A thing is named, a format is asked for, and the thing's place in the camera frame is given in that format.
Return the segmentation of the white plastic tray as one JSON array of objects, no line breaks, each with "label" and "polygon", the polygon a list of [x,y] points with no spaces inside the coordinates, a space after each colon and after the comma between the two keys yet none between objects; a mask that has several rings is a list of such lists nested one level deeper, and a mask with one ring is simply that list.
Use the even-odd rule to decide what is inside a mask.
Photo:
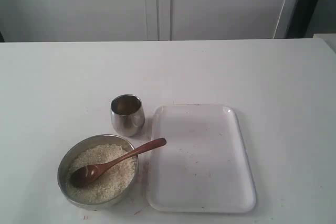
[{"label": "white plastic tray", "polygon": [[224,105],[167,105],[156,109],[146,196],[164,212],[244,214],[256,191],[235,111]]}]

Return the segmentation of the white cabinet doors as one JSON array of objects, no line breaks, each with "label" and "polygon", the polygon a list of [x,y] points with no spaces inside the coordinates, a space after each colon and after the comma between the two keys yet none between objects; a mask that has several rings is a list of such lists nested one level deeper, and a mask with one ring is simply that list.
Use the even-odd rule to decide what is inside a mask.
[{"label": "white cabinet doors", "polygon": [[6,42],[284,38],[297,0],[1,0]]}]

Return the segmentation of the steel bowl of rice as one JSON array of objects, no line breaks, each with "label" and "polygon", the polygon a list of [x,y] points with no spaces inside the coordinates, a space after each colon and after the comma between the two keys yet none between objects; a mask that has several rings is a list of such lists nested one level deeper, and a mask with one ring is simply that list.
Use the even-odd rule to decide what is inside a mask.
[{"label": "steel bowl of rice", "polygon": [[75,187],[70,176],[79,168],[107,163],[133,149],[128,140],[116,135],[96,135],[77,143],[65,154],[58,167],[57,180],[61,192],[71,204],[88,210],[100,210],[117,204],[135,183],[139,170],[137,156],[114,165],[82,188]]}]

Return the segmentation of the dark window frame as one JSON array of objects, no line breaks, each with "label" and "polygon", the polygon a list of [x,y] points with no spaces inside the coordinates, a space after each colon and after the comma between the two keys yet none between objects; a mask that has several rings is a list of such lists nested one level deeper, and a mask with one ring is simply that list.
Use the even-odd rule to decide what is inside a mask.
[{"label": "dark window frame", "polygon": [[286,39],[303,38],[318,0],[297,0],[286,31]]}]

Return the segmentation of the brown wooden spoon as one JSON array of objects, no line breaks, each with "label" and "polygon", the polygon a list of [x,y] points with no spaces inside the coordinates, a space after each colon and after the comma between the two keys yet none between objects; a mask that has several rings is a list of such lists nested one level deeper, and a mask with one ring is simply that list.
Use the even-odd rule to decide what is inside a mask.
[{"label": "brown wooden spoon", "polygon": [[86,165],[71,174],[70,176],[71,184],[77,188],[86,187],[95,182],[101,175],[103,175],[107,170],[109,170],[116,164],[128,158],[162,147],[166,144],[167,141],[165,138],[158,138],[149,141],[141,145],[140,147],[135,148],[134,150],[124,154],[123,156],[118,157],[113,161],[103,164]]}]

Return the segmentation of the small steel cup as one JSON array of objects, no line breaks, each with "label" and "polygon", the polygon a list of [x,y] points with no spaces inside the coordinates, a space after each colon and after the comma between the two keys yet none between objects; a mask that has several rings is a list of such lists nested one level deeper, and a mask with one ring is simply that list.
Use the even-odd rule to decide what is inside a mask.
[{"label": "small steel cup", "polygon": [[145,123],[142,101],[133,94],[123,94],[111,101],[111,123],[115,131],[123,136],[138,134]]}]

